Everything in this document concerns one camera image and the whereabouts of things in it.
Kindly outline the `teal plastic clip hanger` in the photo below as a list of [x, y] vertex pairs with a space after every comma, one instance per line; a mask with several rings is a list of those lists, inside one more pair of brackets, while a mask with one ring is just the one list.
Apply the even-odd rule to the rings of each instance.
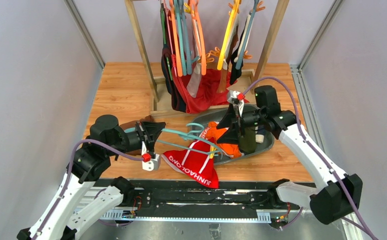
[[183, 139], [184, 141], [196, 140], [196, 141], [205, 143], [205, 144], [210, 146], [210, 150], [208, 150], [208, 151], [195, 150], [192, 147], [183, 146], [180, 144], [176, 144], [176, 143], [172, 143], [172, 142], [168, 142], [168, 141], [164, 141], [164, 140], [160, 140], [160, 139], [156, 140], [156, 142], [158, 142], [158, 143], [170, 145], [172, 147], [177, 147], [177, 148], [181, 148], [181, 149], [185, 149], [185, 150], [191, 150], [193, 152], [201, 153], [204, 155], [213, 155], [214, 157], [219, 156], [220, 159], [222, 159], [224, 156], [224, 151], [219, 146], [217, 146], [215, 143], [213, 143], [205, 138], [194, 135], [194, 133], [197, 133], [198, 130], [191, 130], [188, 133], [186, 133], [186, 132], [182, 132], [182, 131], [174, 130], [174, 129], [170, 129], [170, 128], [163, 128], [161, 131], [163, 133], [170, 133], [170, 134], [178, 135], [178, 137]]

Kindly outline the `red underwear white trim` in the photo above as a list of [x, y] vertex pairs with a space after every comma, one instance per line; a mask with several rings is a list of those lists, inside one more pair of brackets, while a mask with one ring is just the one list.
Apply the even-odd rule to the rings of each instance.
[[162, 158], [175, 171], [207, 188], [217, 189], [219, 178], [214, 168], [214, 158], [208, 153], [210, 150], [209, 144], [196, 140], [188, 149], [164, 152]]

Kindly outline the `blue-grey plastic clip hanger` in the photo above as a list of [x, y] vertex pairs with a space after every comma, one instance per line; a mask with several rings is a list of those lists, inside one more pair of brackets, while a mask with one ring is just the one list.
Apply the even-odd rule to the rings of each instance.
[[264, 1], [263, 0], [255, 0], [253, 8], [249, 11], [246, 21], [245, 21], [245, 26], [243, 30], [242, 37], [240, 39], [238, 51], [237, 51], [237, 57], [235, 58], [235, 69], [240, 70], [243, 64], [243, 60], [246, 57], [246, 51], [247, 51], [247, 46], [251, 34], [251, 29], [254, 24], [254, 17], [257, 12], [260, 12], [264, 10], [266, 7], [263, 6]]

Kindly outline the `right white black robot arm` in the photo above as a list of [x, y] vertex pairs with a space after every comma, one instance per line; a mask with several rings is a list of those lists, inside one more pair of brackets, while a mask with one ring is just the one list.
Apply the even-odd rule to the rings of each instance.
[[244, 109], [244, 94], [230, 90], [229, 107], [217, 125], [226, 129], [219, 144], [239, 144], [252, 127], [264, 127], [300, 160], [311, 175], [314, 186], [280, 179], [268, 189], [269, 203], [280, 207], [284, 203], [311, 210], [322, 224], [331, 224], [357, 210], [361, 201], [363, 181], [357, 174], [348, 174], [319, 148], [305, 127], [290, 110], [282, 110], [276, 89], [271, 85], [254, 90], [257, 109]]

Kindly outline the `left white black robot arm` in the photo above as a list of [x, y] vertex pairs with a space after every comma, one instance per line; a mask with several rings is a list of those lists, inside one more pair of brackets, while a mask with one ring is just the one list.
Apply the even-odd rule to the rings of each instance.
[[74, 210], [86, 193], [111, 166], [111, 157], [125, 157], [142, 164], [146, 171], [159, 168], [155, 143], [165, 122], [138, 121], [125, 132], [118, 118], [105, 114], [89, 129], [89, 136], [72, 150], [70, 161], [58, 190], [39, 220], [18, 232], [18, 240], [78, 240], [101, 216], [121, 203], [134, 199], [135, 187], [120, 176], [78, 212]]

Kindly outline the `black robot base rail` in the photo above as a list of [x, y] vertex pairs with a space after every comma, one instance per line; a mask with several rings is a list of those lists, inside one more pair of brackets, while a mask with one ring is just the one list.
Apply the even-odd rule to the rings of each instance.
[[221, 181], [208, 188], [193, 180], [131, 179], [134, 194], [100, 216], [122, 227], [132, 222], [257, 223], [284, 227], [293, 219], [314, 220], [309, 209], [274, 203], [268, 181]]

